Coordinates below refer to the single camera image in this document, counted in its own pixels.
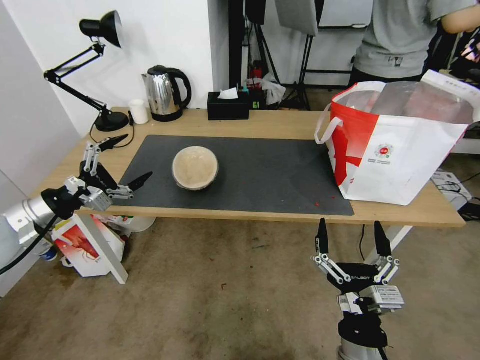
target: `black tissue box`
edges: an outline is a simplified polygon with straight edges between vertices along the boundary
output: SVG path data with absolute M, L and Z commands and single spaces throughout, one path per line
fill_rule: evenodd
M 238 99 L 219 99 L 219 92 L 208 93 L 208 120 L 244 120 L 250 117 L 250 98 L 239 92 Z

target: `gray mat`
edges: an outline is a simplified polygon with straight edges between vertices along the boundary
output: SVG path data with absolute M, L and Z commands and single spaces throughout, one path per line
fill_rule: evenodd
M 189 146 L 212 150 L 219 163 L 206 189 L 179 188 L 175 155 Z M 133 200 L 115 205 L 261 213 L 353 215 L 335 183 L 328 149 L 311 140 L 149 135 L 121 179 L 153 171 Z

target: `electric kettle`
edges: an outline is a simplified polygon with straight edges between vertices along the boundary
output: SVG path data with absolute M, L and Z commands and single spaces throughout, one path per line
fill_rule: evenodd
M 192 99 L 189 78 L 180 70 L 162 65 L 148 69 L 142 74 L 146 94 L 150 104 L 151 117 L 159 122 L 170 122 L 183 114 Z M 181 79 L 186 88 L 186 99 L 182 101 L 175 79 Z

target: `kettle handle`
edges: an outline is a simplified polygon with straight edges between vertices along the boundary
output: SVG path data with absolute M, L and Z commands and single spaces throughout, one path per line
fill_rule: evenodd
M 183 81 L 183 84 L 186 88 L 186 99 L 183 101 L 180 99 L 179 106 L 181 109 L 186 109 L 187 106 L 190 104 L 190 101 L 192 100 L 192 86 L 190 85 L 189 78 L 183 73 L 183 71 L 180 71 L 173 67 L 169 68 L 167 72 L 172 79 L 181 79 Z

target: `desk lamp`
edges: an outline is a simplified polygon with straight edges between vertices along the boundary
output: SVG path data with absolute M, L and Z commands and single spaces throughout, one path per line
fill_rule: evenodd
M 128 125 L 129 118 L 127 115 L 121 112 L 111 112 L 107 108 L 106 103 L 83 95 L 81 92 L 68 86 L 62 81 L 62 79 L 66 76 L 84 67 L 85 65 L 90 64 L 92 61 L 101 58 L 104 55 L 105 44 L 100 42 L 100 38 L 104 38 L 117 48 L 122 47 L 122 22 L 120 21 L 119 13 L 116 11 L 110 11 L 103 16 L 100 21 L 83 19 L 80 21 L 80 31 L 82 34 L 90 38 L 90 40 L 93 42 L 93 45 L 77 56 L 74 56 L 70 60 L 60 64 L 59 66 L 45 71 L 43 76 L 45 77 L 45 80 L 55 84 L 59 88 L 72 94 L 74 97 L 79 98 L 91 107 L 97 109 L 100 114 L 95 120 L 95 126 L 99 131 L 111 132 L 119 130 Z M 90 52 L 95 52 L 96 55 L 79 65 L 68 66 L 75 60 L 85 56 Z

